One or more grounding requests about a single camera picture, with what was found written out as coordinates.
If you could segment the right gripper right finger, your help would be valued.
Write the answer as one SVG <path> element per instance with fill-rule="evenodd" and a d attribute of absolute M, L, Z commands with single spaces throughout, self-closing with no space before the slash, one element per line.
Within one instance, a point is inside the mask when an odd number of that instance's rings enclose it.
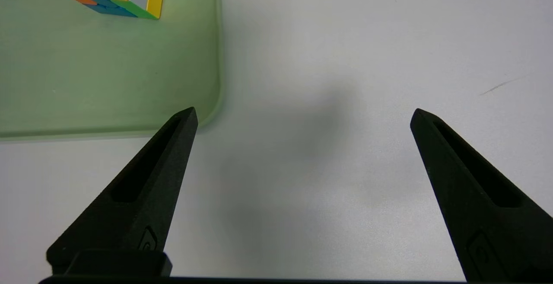
<path fill-rule="evenodd" d="M 468 282 L 551 282 L 553 220 L 445 121 L 410 128 Z"/>

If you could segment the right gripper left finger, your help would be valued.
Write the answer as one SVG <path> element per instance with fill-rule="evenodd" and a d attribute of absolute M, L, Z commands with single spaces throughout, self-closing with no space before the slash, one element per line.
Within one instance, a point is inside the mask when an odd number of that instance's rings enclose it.
<path fill-rule="evenodd" d="M 85 250 L 163 251 L 199 122 L 174 114 L 47 249 L 54 275 Z"/>

